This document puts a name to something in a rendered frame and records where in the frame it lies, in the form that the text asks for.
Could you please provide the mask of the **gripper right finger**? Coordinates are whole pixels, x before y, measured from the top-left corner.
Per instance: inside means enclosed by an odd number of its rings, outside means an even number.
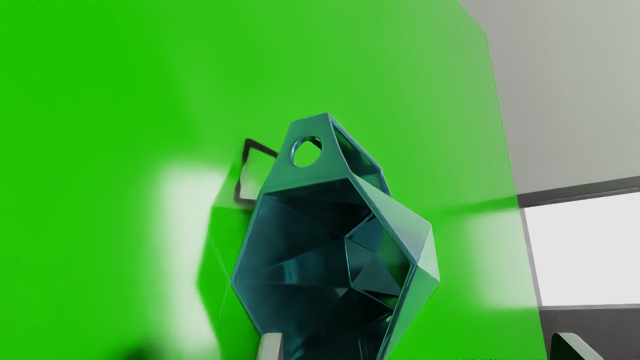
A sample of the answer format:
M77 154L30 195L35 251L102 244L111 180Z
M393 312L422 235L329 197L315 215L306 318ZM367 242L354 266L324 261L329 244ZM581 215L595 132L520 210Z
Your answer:
M549 360L604 360L587 342L572 332L551 336Z

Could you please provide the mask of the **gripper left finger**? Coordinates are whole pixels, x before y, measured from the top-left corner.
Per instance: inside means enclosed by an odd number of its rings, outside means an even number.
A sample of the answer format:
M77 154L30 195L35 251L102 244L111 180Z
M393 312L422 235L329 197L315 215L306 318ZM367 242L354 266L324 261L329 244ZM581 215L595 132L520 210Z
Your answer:
M282 333L269 332L262 335L258 346L258 360L284 360Z

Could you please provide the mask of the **teal faceted mug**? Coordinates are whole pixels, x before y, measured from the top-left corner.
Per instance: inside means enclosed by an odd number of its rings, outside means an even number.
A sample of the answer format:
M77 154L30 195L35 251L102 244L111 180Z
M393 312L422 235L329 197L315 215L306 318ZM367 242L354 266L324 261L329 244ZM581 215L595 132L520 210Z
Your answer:
M441 281L432 224L331 114L293 121L231 287L283 360L389 360Z

